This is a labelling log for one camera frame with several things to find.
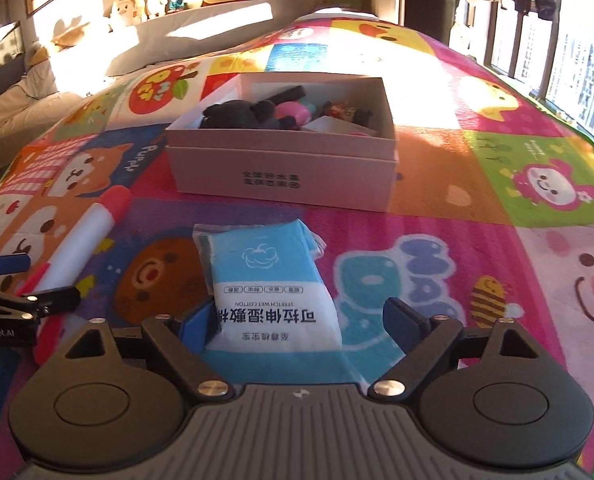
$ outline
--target red checkered pattern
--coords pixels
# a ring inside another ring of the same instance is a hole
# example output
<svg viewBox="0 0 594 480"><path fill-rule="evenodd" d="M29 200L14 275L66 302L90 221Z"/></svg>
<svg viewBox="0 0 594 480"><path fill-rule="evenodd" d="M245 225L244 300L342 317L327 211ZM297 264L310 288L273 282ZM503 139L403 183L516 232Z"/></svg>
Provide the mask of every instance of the red checkered pattern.
<svg viewBox="0 0 594 480"><path fill-rule="evenodd" d="M47 146L21 173L14 173L1 184L0 195L34 195L63 168L69 158L96 137L89 135Z"/></svg>

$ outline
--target pink box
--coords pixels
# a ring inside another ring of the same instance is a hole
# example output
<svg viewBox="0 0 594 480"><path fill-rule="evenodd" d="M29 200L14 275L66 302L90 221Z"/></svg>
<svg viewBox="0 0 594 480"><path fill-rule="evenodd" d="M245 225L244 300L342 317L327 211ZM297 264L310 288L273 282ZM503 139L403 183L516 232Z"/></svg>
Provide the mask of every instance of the pink box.
<svg viewBox="0 0 594 480"><path fill-rule="evenodd" d="M306 99L371 110L376 137L285 130L199 129L203 110L256 102L302 85ZM167 129L168 156L185 193L385 211L397 167L391 109L381 78L348 74L240 74Z"/></svg>

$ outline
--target play mat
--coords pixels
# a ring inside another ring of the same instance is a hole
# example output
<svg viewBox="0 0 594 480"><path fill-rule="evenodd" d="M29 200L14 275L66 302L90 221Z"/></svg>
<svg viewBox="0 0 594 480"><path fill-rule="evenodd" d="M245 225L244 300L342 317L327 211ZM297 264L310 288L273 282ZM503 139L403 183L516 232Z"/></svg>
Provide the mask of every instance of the play mat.
<svg viewBox="0 0 594 480"><path fill-rule="evenodd" d="M235 74L264 70L383 78L399 151L387 214L176 192L165 127ZM134 324L203 299L194 224L301 219L327 244L317 266L366 380L401 357L381 324L398 296L470 326L517 317L594 404L594 143L443 44L311 14L237 52L123 79L16 158L0 184L0 253L25 251L36 269L111 185L128 187L132 206L79 278L84 319ZM3 276L0 290L25 278ZM21 465L5 413L32 372L0 349L0 480ZM580 464L594 472L594 429Z"/></svg>

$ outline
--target blue and white package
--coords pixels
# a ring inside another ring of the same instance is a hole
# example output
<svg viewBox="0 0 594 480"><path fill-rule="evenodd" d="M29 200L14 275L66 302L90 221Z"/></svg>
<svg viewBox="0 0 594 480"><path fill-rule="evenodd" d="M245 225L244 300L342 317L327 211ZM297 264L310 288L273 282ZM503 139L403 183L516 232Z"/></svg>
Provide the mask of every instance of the blue and white package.
<svg viewBox="0 0 594 480"><path fill-rule="evenodd" d="M300 220L202 234L221 332L202 359L232 383L333 383L357 376Z"/></svg>

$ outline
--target silver bolt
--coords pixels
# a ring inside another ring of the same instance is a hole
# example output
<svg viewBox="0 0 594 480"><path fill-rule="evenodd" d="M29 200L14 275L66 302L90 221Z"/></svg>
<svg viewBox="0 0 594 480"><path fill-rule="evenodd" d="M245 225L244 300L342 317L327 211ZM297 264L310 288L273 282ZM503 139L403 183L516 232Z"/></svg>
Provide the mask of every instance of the silver bolt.
<svg viewBox="0 0 594 480"><path fill-rule="evenodd" d="M373 390L384 397L395 397L404 393L406 386L399 381L379 381L373 385Z"/></svg>
<svg viewBox="0 0 594 480"><path fill-rule="evenodd" d="M228 393L228 385L224 381L203 381L197 391L206 397L221 397Z"/></svg>

